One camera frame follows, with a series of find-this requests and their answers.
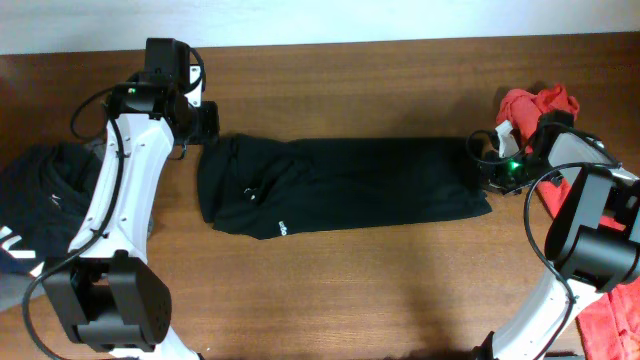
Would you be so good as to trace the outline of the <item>red crumpled garment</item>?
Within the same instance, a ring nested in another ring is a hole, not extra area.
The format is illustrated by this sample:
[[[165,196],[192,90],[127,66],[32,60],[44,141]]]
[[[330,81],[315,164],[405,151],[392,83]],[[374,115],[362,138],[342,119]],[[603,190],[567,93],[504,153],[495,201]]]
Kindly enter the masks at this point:
[[[572,120],[580,105],[562,85],[532,93],[512,89],[502,98],[498,125],[511,123],[522,142],[537,129],[539,118],[563,111]],[[577,316],[583,349],[589,360],[639,360],[639,282],[619,285]]]

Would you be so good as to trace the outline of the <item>black polo shirt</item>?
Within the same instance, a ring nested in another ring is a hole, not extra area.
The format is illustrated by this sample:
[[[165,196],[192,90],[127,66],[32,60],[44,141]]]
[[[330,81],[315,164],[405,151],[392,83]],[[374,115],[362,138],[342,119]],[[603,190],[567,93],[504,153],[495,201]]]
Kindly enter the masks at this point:
[[[236,134],[204,147],[197,195],[213,229],[258,240],[492,210],[459,137],[281,142]]]

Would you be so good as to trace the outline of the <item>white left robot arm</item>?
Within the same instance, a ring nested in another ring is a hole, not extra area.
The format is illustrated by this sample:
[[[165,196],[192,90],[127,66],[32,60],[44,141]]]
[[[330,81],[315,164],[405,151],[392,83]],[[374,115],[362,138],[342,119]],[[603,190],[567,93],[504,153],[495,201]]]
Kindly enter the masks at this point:
[[[217,108],[201,82],[185,90],[117,85],[107,105],[107,144],[86,216],[66,259],[40,276],[69,340],[117,358],[197,359],[171,326],[168,287],[148,266],[148,223],[176,142],[217,131]]]

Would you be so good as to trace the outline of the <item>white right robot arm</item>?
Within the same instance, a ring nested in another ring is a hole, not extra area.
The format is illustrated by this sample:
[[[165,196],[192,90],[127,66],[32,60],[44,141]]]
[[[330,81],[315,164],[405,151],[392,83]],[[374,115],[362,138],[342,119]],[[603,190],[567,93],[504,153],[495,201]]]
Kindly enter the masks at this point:
[[[487,132],[492,150],[468,153],[487,190],[525,192],[524,229],[543,275],[517,314],[472,350],[474,359],[542,359],[589,305],[639,276],[639,179],[600,139],[562,122],[541,122],[522,144],[503,123]],[[570,189],[544,245],[534,239],[531,201],[553,178]]]

